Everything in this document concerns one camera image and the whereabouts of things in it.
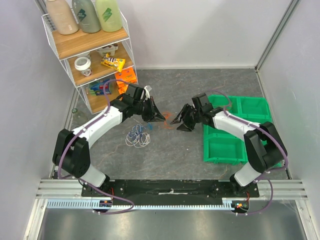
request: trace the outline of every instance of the green plastic basket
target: green plastic basket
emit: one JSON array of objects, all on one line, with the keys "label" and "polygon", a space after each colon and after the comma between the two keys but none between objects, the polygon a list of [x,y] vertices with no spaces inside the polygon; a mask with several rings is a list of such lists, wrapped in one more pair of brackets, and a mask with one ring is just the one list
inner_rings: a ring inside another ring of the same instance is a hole
[{"label": "green plastic basket", "polygon": [[[222,95],[211,95],[208,98],[214,108],[228,104],[228,100]],[[230,113],[251,122],[272,123],[269,105],[265,98],[247,96],[229,96],[229,98],[232,105],[227,110]],[[242,140],[223,130],[207,125],[203,126],[203,130],[203,160],[205,162],[232,165],[248,162],[245,143]]]}]

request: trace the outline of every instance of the white wall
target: white wall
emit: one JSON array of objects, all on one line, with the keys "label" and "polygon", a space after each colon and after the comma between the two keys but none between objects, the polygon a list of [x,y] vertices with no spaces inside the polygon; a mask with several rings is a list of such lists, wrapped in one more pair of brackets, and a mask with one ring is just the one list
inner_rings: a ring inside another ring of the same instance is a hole
[{"label": "white wall", "polygon": [[33,1],[4,1],[0,16],[0,239],[20,240],[40,179],[49,175],[73,86]]},{"label": "white wall", "polygon": [[300,1],[260,71],[289,169],[320,223],[320,2]]},{"label": "white wall", "polygon": [[253,67],[290,2],[117,1],[140,68]]}]

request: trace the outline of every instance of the shelf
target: shelf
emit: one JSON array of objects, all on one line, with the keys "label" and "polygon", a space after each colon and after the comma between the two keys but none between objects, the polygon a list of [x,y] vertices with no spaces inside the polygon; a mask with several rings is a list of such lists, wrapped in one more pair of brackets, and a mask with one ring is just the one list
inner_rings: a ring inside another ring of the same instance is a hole
[{"label": "shelf", "polygon": [[[111,90],[111,94],[108,95],[108,97],[110,101],[112,101],[113,99],[119,96],[119,91],[116,82],[111,82],[109,87]],[[86,96],[89,100],[89,104],[93,114],[101,112],[108,105],[106,97],[104,95],[95,96],[88,93]]]},{"label": "shelf", "polygon": [[[87,83],[90,83],[96,79],[102,78],[104,76],[108,76],[111,74],[116,73],[114,69],[102,65],[100,62],[102,60],[102,57],[99,55],[97,51],[92,51],[90,53],[91,56],[91,69],[92,69],[92,75],[91,76],[83,76],[82,73],[75,69],[75,60],[77,57],[72,57],[68,59],[68,62],[70,64],[71,72],[73,75],[74,83],[76,86],[81,86]],[[119,59],[125,59],[125,64],[123,69],[132,67],[134,63],[130,59],[125,47],[121,42],[118,44],[118,50],[115,51],[115,54],[113,58],[119,58]]]},{"label": "shelf", "polygon": [[55,30],[52,35],[60,60],[129,38],[124,28],[114,32],[100,30],[96,33],[85,33],[79,29],[70,35],[62,35]]}]

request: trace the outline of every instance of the clear plastic bottle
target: clear plastic bottle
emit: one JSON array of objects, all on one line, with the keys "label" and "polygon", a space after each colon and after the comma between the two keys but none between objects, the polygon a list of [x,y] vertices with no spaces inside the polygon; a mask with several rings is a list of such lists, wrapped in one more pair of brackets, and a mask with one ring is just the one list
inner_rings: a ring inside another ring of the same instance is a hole
[{"label": "clear plastic bottle", "polygon": [[72,0],[72,7],[83,32],[93,34],[100,31],[100,22],[91,0]]},{"label": "clear plastic bottle", "polygon": [[79,30],[70,6],[65,0],[47,0],[46,9],[60,34],[70,35]]},{"label": "clear plastic bottle", "polygon": [[122,28],[121,13],[116,0],[96,0],[95,7],[104,31],[115,32]]},{"label": "clear plastic bottle", "polygon": [[78,110],[77,108],[72,109],[72,122],[80,127],[83,124],[86,124],[89,121],[89,118],[83,111]]}]

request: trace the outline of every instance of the gray bottle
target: gray bottle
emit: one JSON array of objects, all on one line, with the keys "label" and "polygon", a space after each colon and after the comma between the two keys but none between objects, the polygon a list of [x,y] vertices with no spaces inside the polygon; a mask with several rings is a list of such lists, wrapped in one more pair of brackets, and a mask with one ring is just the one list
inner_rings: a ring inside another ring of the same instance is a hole
[{"label": "gray bottle", "polygon": [[83,32],[93,34],[100,31],[100,22],[91,0],[72,0],[72,7]]}]

